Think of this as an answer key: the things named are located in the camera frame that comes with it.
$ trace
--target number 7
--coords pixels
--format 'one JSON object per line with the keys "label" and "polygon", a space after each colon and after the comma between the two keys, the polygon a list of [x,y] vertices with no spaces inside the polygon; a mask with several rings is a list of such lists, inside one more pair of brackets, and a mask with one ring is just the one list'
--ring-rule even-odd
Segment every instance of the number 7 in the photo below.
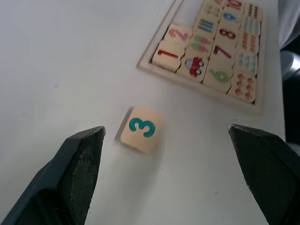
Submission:
{"label": "number 7", "polygon": [[223,53],[227,58],[231,59],[231,55],[225,52],[222,48],[220,48],[218,45],[215,46],[214,54],[216,55],[218,51],[220,50],[221,53]]}

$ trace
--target number 2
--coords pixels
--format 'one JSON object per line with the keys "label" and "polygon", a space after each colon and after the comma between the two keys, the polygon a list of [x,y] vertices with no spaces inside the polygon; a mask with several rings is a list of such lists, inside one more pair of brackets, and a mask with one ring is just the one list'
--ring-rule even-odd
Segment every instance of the number 2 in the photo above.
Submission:
{"label": "number 2", "polygon": [[140,118],[133,118],[129,122],[129,129],[133,132],[136,131],[135,124],[139,125],[139,128],[143,130],[145,127],[149,127],[149,131],[144,133],[144,137],[151,137],[155,132],[155,125],[150,121],[143,122]]}
{"label": "number 2", "polygon": [[217,71],[217,72],[215,72],[212,69],[210,69],[210,73],[211,73],[211,75],[213,75],[213,77],[217,81],[219,81],[221,83],[227,83],[228,80],[229,80],[229,77],[228,77],[227,73],[225,73],[223,71]]}
{"label": "number 2", "polygon": [[183,41],[186,41],[187,40],[187,38],[188,38],[188,34],[187,33],[185,33],[184,35],[182,35],[181,33],[180,33],[180,31],[178,31],[178,30],[176,30],[176,29],[170,29],[169,30],[169,35],[171,36],[171,37],[176,37],[176,34],[181,38],[181,40],[183,40]]}
{"label": "number 2", "polygon": [[231,59],[231,55],[225,52],[222,48],[220,48],[218,45],[216,45],[214,49],[214,54],[217,55],[218,51],[220,50],[221,53],[223,53],[227,58]]}

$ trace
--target number 9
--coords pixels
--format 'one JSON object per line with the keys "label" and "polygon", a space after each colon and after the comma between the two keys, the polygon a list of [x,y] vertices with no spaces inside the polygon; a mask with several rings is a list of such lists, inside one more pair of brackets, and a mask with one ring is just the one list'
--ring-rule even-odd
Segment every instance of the number 9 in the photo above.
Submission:
{"label": "number 9", "polygon": [[229,20],[229,21],[236,20],[236,17],[234,15],[232,15],[231,13],[224,13],[223,17],[224,17],[224,19]]}
{"label": "number 9", "polygon": [[148,132],[145,132],[144,133],[144,137],[151,137],[154,132],[155,132],[155,126],[152,122],[150,121],[145,121],[143,122],[141,119],[139,118],[133,118],[130,122],[129,122],[129,129],[133,132],[136,131],[136,128],[135,128],[135,124],[138,124],[139,125],[139,128],[141,130],[143,130],[145,127],[149,127],[149,131]]}

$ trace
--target number 1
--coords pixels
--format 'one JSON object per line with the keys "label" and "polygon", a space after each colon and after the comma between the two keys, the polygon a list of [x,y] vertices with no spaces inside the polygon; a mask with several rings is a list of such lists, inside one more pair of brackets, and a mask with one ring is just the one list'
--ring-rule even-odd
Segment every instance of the number 1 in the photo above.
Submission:
{"label": "number 1", "polygon": [[223,53],[227,58],[231,59],[231,55],[225,52],[222,48],[220,48],[218,45],[215,46],[214,54],[217,55],[218,51],[220,50],[221,53]]}
{"label": "number 1", "polygon": [[159,50],[159,51],[157,52],[157,54],[158,54],[158,55],[164,54],[164,55],[170,56],[170,57],[172,57],[172,58],[178,59],[178,55],[174,55],[174,54],[172,54],[172,53],[165,52],[164,50]]}

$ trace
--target puzzle piece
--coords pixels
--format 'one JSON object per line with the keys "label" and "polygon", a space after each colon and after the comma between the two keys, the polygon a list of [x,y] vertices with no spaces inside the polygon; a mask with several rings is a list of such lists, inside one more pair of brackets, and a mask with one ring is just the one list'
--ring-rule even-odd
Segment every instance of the puzzle piece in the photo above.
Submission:
{"label": "puzzle piece", "polygon": [[214,38],[217,32],[218,23],[206,17],[198,17],[193,33],[206,38]]}
{"label": "puzzle piece", "polygon": [[257,55],[239,49],[234,57],[234,69],[243,71],[250,75],[257,74]]}
{"label": "puzzle piece", "polygon": [[204,78],[207,64],[207,58],[187,49],[185,56],[181,59],[181,66],[176,73],[201,82]]}
{"label": "puzzle piece", "polygon": [[213,39],[194,34],[187,50],[208,58],[212,49]]}
{"label": "puzzle piece", "polygon": [[178,26],[171,23],[168,31],[165,34],[164,40],[178,43],[183,45],[184,48],[188,47],[189,39],[192,37],[193,32],[190,27]]}
{"label": "puzzle piece", "polygon": [[213,3],[221,8],[224,7],[224,5],[226,4],[227,0],[206,0],[206,3]]}
{"label": "puzzle piece", "polygon": [[249,34],[260,36],[261,22],[259,22],[259,20],[246,16],[242,20],[242,27],[240,29],[240,32],[247,32]]}
{"label": "puzzle piece", "polygon": [[245,16],[262,21],[263,20],[263,11],[257,5],[254,5],[252,3],[247,3],[245,6]]}
{"label": "puzzle piece", "polygon": [[230,67],[209,61],[203,84],[226,93],[231,87],[230,78],[232,75],[233,71]]}
{"label": "puzzle piece", "polygon": [[224,43],[215,41],[211,50],[210,61],[232,67],[235,63],[235,53],[235,47],[230,47]]}
{"label": "puzzle piece", "polygon": [[136,106],[129,116],[120,141],[131,148],[150,154],[157,146],[159,132],[163,126],[164,118],[161,114]]}
{"label": "puzzle piece", "polygon": [[152,63],[175,72],[180,66],[180,59],[184,53],[182,45],[162,40],[154,53]]}
{"label": "puzzle piece", "polygon": [[219,25],[215,41],[223,43],[230,47],[236,47],[238,44],[239,31],[233,28],[225,27],[222,24]]}
{"label": "puzzle piece", "polygon": [[253,34],[244,32],[239,36],[238,49],[242,49],[253,54],[258,54],[259,51],[259,37]]}
{"label": "puzzle piece", "polygon": [[219,26],[222,26],[224,28],[230,28],[234,30],[240,30],[241,23],[240,22],[231,22],[221,17],[221,20],[219,22]]}
{"label": "puzzle piece", "polygon": [[254,76],[234,70],[230,82],[232,86],[228,91],[228,95],[250,103],[254,102],[256,97],[256,78]]}
{"label": "puzzle piece", "polygon": [[228,0],[225,4],[224,10],[231,11],[235,15],[242,16],[244,14],[245,3],[239,0]]}
{"label": "puzzle piece", "polygon": [[208,1],[203,4],[199,17],[209,18],[218,22],[221,18],[221,13],[222,7]]}

